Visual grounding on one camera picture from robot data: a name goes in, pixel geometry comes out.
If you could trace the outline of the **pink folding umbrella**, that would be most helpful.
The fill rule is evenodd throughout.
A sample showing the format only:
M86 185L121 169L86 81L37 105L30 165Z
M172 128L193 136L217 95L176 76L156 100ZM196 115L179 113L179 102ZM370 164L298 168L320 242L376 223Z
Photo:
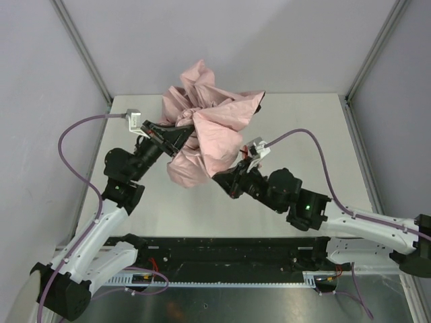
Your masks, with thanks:
M195 130L167 165L174 183L191 188L227 170L242 148L241 131L257 112L265 92L229 92L216 87L213 71L197 61L180 75L182 85L162 95L163 125Z

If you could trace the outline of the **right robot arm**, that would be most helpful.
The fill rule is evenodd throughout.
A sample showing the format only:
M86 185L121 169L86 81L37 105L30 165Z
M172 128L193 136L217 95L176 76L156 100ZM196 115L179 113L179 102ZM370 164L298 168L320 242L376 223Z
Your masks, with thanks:
M248 164L248 160L240 161L213 180L232 199L247 194L272 211L286 214L286 221L300 231L336 231L375 242L390 249L389 258L402 272L430 277L430 216L403 219L367 213L304 189L301 179L287 168L264 176Z

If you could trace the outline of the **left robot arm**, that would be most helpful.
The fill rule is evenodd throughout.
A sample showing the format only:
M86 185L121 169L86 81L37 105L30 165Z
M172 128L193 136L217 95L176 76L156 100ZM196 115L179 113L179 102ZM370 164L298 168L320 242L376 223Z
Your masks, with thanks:
M142 243L131 234L103 256L97 254L139 204L145 190L138 183L141 178L161 155L176 156L194 130L191 124L175 127L147 120L137 129L133 153L114 148L106 154L104 175L108 181L104 192L96 194L95 214L50 263L37 263L33 268L40 273L37 322L42 321L44 309L68 321L76 320L107 280L135 263Z

